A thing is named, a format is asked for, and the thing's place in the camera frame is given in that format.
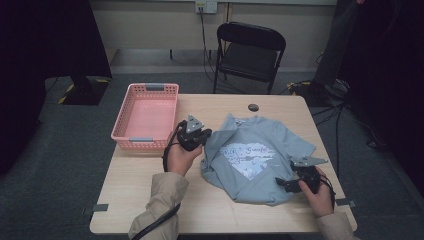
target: tabletop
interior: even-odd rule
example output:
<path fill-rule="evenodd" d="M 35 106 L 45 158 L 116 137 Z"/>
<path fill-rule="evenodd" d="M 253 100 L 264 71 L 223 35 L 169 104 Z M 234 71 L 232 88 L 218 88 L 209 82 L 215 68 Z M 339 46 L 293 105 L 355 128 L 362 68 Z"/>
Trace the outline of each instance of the tabletop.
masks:
<path fill-rule="evenodd" d="M 257 112 L 248 109 L 259 107 Z M 228 114 L 237 118 L 253 116 L 281 121 L 288 129 L 314 144 L 312 156 L 328 159 L 309 109 L 300 96 L 179 94 L 176 122 L 192 114 L 205 128 L 218 130 Z M 122 150 L 117 145 L 112 156 L 98 204 L 107 211 L 95 212 L 90 230 L 95 234 L 126 234 L 133 219 L 145 210 L 150 199 L 152 176 L 163 172 L 163 151 Z M 306 233 L 318 232 L 315 216 L 303 193 L 294 194 L 277 206 L 235 203 L 227 193 L 207 183 L 200 174 L 198 156 L 186 178 L 190 182 L 178 212 L 180 234 L 216 233 Z M 336 199 L 345 195 L 331 162 L 320 165 L 333 184 Z M 349 206 L 336 206 L 345 212 L 354 230 L 355 218 Z"/>

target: basket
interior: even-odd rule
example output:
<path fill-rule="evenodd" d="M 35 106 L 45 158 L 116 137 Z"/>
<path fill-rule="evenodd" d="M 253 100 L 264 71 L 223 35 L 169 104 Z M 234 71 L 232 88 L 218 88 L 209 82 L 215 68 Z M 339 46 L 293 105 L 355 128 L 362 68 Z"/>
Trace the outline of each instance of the basket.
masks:
<path fill-rule="evenodd" d="M 111 137 L 122 149 L 165 149 L 174 130 L 178 84 L 128 86 Z"/>

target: black curtain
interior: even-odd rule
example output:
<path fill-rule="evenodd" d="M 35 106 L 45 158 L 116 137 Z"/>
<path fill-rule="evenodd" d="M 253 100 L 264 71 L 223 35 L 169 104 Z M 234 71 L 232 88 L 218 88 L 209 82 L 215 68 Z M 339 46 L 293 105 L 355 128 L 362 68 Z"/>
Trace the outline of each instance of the black curtain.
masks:
<path fill-rule="evenodd" d="M 424 1 L 365 1 L 339 78 L 424 196 L 423 69 Z"/>
<path fill-rule="evenodd" d="M 0 172 L 35 130 L 50 77 L 112 78 L 88 0 L 0 0 Z"/>

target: wall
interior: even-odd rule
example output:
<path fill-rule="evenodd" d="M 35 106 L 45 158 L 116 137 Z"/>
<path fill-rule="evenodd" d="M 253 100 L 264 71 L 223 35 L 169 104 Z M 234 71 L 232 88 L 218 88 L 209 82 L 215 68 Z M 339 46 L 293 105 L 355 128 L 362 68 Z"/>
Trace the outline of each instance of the wall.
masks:
<path fill-rule="evenodd" d="M 325 4 L 334 1 L 309 1 L 319 4 L 219 2 L 217 14 L 203 16 L 206 48 L 217 49 L 216 29 L 223 22 L 262 25 L 286 38 L 284 70 L 315 70 L 334 13 L 334 5 Z M 91 5 L 107 49 L 203 49 L 201 18 L 193 1 L 91 1 Z"/>

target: light blue t-shirt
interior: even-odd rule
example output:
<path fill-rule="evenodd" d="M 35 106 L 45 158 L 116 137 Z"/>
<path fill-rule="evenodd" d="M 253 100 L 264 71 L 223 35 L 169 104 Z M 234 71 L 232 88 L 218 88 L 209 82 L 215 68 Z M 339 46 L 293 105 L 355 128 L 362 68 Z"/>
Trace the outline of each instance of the light blue t-shirt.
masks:
<path fill-rule="evenodd" d="M 292 180 L 290 157 L 310 156 L 315 146 L 279 121 L 230 114 L 204 149 L 201 174 L 207 182 L 224 189 L 235 202 L 274 206 L 292 196 L 275 178 Z"/>

